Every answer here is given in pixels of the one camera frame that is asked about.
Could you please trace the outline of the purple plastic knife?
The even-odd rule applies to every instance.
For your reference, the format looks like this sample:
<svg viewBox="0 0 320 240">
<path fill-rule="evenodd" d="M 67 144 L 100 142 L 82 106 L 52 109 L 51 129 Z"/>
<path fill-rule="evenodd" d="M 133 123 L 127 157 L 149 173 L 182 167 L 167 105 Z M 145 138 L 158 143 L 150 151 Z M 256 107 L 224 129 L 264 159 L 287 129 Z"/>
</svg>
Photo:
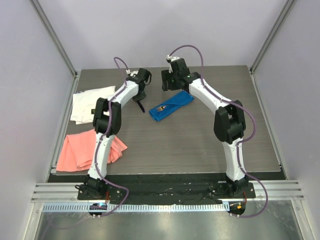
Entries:
<svg viewBox="0 0 320 240">
<path fill-rule="evenodd" d="M 138 104 L 138 106 L 139 106 L 139 108 L 141 109 L 141 111 L 142 111 L 143 113 L 145 113 L 146 111 L 145 111 L 145 108 L 144 108 L 144 106 L 142 105 L 142 103 L 141 103 L 139 100 L 138 100 L 136 103 Z"/>
</svg>

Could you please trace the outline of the green handled gold fork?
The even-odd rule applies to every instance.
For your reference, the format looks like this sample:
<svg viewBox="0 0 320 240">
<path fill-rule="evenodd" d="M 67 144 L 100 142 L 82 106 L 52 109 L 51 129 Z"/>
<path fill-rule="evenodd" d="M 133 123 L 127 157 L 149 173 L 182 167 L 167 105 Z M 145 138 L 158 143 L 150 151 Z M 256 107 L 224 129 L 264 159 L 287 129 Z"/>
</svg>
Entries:
<svg viewBox="0 0 320 240">
<path fill-rule="evenodd" d="M 161 111 L 163 111 L 166 107 L 167 107 L 167 105 L 161 105 L 161 106 L 158 106 L 155 110 L 156 110 L 157 112 L 161 112 Z"/>
</svg>

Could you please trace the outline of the blue cloth napkin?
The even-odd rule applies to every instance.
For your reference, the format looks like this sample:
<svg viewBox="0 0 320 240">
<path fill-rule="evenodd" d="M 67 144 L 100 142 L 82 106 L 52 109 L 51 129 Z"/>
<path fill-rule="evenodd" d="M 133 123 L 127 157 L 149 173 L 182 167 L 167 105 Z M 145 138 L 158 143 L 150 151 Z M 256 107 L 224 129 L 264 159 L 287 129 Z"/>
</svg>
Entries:
<svg viewBox="0 0 320 240">
<path fill-rule="evenodd" d="M 181 107 L 187 106 L 194 100 L 194 97 L 186 91 L 180 91 L 160 105 L 149 110 L 151 118 L 157 122 L 165 119 Z M 156 111 L 159 106 L 167 105 L 163 111 Z"/>
</svg>

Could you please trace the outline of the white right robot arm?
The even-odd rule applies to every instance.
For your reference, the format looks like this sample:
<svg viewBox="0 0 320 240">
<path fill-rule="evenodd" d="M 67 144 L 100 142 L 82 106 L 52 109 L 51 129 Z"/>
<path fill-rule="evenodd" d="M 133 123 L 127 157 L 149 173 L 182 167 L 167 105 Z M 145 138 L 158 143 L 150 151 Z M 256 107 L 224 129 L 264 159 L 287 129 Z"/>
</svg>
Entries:
<svg viewBox="0 0 320 240">
<path fill-rule="evenodd" d="M 162 90 L 184 90 L 214 114 L 213 132 L 222 142 L 226 160 L 226 194 L 236 198 L 249 184 L 245 174 L 242 140 L 246 130 L 240 101 L 232 102 L 212 88 L 197 72 L 190 72 L 183 58 L 168 56 L 169 69 L 161 72 Z"/>
</svg>

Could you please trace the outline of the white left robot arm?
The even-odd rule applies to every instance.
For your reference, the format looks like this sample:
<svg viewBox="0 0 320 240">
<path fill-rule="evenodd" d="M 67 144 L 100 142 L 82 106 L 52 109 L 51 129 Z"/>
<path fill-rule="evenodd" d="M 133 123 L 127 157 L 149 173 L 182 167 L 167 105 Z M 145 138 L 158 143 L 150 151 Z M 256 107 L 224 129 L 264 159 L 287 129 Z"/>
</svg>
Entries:
<svg viewBox="0 0 320 240">
<path fill-rule="evenodd" d="M 110 97 L 98 98 L 93 116 L 95 149 L 91 167 L 88 170 L 79 193 L 97 200 L 107 192 L 107 164 L 111 145 L 122 125 L 122 108 L 129 100 L 140 105 L 146 97 L 145 87 L 151 83 L 152 74 L 145 68 L 126 71 L 127 78 L 123 85 Z"/>
</svg>

